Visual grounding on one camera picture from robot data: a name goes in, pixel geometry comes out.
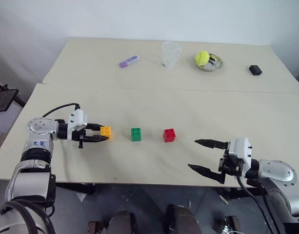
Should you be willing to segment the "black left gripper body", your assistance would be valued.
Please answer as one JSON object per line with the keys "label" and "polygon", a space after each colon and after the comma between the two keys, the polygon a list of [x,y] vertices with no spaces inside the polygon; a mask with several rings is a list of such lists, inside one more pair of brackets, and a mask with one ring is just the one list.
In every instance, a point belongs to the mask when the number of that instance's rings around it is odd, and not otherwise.
{"label": "black left gripper body", "polygon": [[86,136],[86,130],[80,130],[80,131],[74,130],[72,132],[72,141],[79,142],[79,146],[78,146],[79,149],[83,148],[83,142],[85,136]]}

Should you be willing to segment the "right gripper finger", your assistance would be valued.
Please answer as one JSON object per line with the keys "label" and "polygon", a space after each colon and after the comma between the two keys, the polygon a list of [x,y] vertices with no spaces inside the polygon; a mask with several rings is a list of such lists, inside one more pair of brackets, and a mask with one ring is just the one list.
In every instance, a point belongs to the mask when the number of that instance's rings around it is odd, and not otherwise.
{"label": "right gripper finger", "polygon": [[220,184],[225,183],[225,174],[222,174],[222,173],[219,174],[219,173],[212,172],[209,168],[199,166],[199,165],[188,164],[188,166],[192,170],[194,170],[195,172],[200,174],[201,176],[215,180],[215,181],[219,182]]}
{"label": "right gripper finger", "polygon": [[197,139],[194,142],[207,148],[217,148],[222,150],[227,150],[229,145],[229,142],[221,142],[212,139]]}

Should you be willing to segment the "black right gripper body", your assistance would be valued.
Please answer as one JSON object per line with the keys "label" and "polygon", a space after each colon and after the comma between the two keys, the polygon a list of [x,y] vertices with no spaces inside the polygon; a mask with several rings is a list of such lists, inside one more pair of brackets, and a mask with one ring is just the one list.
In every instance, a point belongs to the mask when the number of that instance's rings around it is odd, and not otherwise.
{"label": "black right gripper body", "polygon": [[231,155],[228,150],[224,151],[223,158],[219,161],[218,171],[230,176],[242,176],[243,159]]}

